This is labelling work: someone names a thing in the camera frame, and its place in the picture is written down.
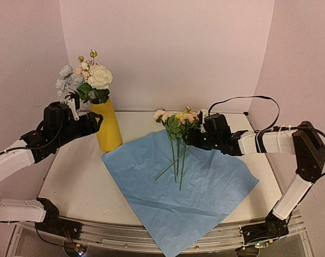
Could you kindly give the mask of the white rose stem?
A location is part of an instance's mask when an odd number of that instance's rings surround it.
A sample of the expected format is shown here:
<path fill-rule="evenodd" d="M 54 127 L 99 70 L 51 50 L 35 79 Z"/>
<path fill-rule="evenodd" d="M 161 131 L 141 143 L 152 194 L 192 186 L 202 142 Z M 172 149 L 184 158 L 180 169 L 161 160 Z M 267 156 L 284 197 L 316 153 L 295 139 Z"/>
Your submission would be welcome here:
<path fill-rule="evenodd" d="M 112 73 L 103 65 L 87 64 L 81 70 L 84 83 L 78 88 L 78 94 L 83 103 L 104 104 L 110 95 L 109 85 L 113 81 Z"/>

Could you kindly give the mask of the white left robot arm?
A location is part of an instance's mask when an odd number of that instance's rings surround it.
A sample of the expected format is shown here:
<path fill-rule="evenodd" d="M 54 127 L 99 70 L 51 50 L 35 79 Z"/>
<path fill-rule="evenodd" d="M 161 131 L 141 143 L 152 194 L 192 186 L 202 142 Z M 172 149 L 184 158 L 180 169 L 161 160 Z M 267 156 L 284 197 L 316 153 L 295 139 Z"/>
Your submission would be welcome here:
<path fill-rule="evenodd" d="M 52 156 L 73 140 L 100 130 L 102 115 L 79 115 L 77 110 L 72 100 L 49 104 L 37 128 L 0 152 L 0 223 L 34 222 L 50 233 L 61 232 L 59 209 L 36 194 Z"/>

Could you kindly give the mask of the blue wrapping paper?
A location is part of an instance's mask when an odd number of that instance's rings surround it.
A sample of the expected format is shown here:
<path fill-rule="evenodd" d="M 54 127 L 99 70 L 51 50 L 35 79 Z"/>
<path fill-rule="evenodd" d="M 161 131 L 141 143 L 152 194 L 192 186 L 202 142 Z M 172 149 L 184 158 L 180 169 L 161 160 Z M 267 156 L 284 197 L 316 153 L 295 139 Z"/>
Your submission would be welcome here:
<path fill-rule="evenodd" d="M 165 256 L 176 256 L 217 226 L 258 183 L 240 159 L 190 147 L 182 189 L 174 182 L 166 131 L 128 142 L 102 157 L 140 222 Z"/>

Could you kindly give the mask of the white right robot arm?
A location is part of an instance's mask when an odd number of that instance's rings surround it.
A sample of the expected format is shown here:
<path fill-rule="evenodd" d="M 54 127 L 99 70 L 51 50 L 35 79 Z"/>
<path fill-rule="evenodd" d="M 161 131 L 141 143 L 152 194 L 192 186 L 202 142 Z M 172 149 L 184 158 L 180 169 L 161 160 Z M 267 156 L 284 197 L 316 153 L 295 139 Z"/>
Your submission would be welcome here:
<path fill-rule="evenodd" d="M 312 186 L 325 176 L 325 134 L 311 122 L 269 126 L 264 130 L 231 131 L 226 117 L 213 114 L 201 119 L 199 128 L 189 129 L 184 141 L 204 150 L 218 150 L 230 156 L 286 155 L 293 176 L 263 222 L 241 228 L 248 242 L 275 239 L 288 234 L 293 211 Z"/>

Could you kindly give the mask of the bouquet of roses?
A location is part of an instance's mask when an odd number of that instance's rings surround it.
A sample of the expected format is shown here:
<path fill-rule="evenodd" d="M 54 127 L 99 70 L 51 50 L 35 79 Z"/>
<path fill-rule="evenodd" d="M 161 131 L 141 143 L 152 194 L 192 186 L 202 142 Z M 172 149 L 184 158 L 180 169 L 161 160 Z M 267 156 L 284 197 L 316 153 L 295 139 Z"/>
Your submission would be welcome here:
<path fill-rule="evenodd" d="M 185 140 L 188 139 L 187 134 L 191 129 L 199 129 L 201 127 L 201 112 L 195 112 L 191 107 L 186 107 L 184 111 L 178 113 L 171 113 L 160 109 L 155 111 L 153 119 L 164 126 L 172 152 L 172 163 L 156 178 L 159 179 L 170 168 L 173 168 L 174 182 L 179 182 L 179 189 L 181 190 L 188 151 Z"/>

